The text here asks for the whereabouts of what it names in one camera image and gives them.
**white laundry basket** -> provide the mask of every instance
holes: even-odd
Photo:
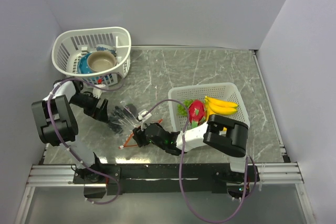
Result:
[[[104,44],[116,47],[118,64],[108,70],[90,73],[77,73],[77,64],[82,56],[96,51],[96,45]],[[76,77],[98,84],[101,80],[108,86],[118,83],[118,72],[125,77],[131,66],[131,37],[122,27],[106,27],[95,29],[71,30],[57,37],[51,53],[55,68],[68,77]]]
[[[250,121],[248,119],[248,114],[240,95],[238,88],[236,85],[230,82],[224,83],[212,83],[212,84],[202,84],[195,86],[186,86],[186,87],[178,87],[172,88],[168,92],[169,99],[175,99],[180,102],[184,102],[189,99],[198,99],[204,102],[204,97],[213,97],[220,100],[235,102],[239,105],[237,109],[237,113],[233,115],[226,116],[228,118],[232,118],[247,124],[250,127]],[[178,115],[177,113],[177,103],[169,102],[169,113],[170,120],[173,126],[174,131],[181,131],[185,122],[187,120],[186,116]]]

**blue plate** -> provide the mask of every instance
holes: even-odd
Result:
[[[88,57],[90,56],[91,53],[83,56],[80,58],[77,66],[77,71],[78,73],[93,73],[92,70],[89,68],[88,65]]]

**white wall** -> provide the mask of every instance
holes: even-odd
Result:
[[[335,223],[336,0],[287,0],[258,60],[319,223]]]
[[[47,0],[62,29],[122,26],[134,45],[259,49],[285,0]]]
[[[0,222],[8,224],[43,153],[30,106],[60,78],[50,56],[60,27],[44,0],[0,0],[0,6]]]

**marble floor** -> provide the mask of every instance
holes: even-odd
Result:
[[[138,111],[149,109],[168,97],[174,87],[205,83],[232,82],[237,85],[247,109],[250,129],[247,153],[258,163],[283,162],[275,126],[258,69],[251,51],[231,49],[135,49],[131,52],[131,68],[124,87],[103,93],[109,100],[109,111],[120,101],[132,102]],[[165,153],[156,146],[119,149],[132,129],[133,120],[124,122],[123,133],[115,134],[106,124],[73,108],[79,126],[79,137],[93,150],[102,163],[178,163],[180,157]],[[172,130],[168,104],[153,111],[162,126]],[[185,155],[186,163],[225,163],[228,157],[209,147],[195,148]],[[60,148],[49,146],[44,164],[71,164],[72,159]]]

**dragon fruit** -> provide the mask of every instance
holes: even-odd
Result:
[[[190,104],[188,111],[190,115],[189,121],[192,128],[196,128],[205,121],[206,110],[203,102],[200,100],[195,100],[192,104]]]

